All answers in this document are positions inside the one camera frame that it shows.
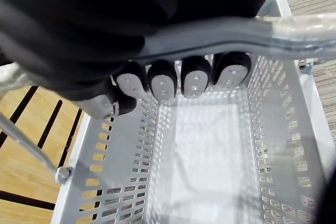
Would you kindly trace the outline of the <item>right robot hand black cloth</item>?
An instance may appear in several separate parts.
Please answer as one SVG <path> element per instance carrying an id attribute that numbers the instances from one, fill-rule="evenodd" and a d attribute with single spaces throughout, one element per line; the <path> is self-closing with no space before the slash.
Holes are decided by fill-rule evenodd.
<path id="1" fill-rule="evenodd" d="M 223 16 L 254 17 L 265 0 L 1 0 L 4 63 L 70 101 L 108 100 L 112 115 L 136 100 L 111 75 L 162 26 Z"/>

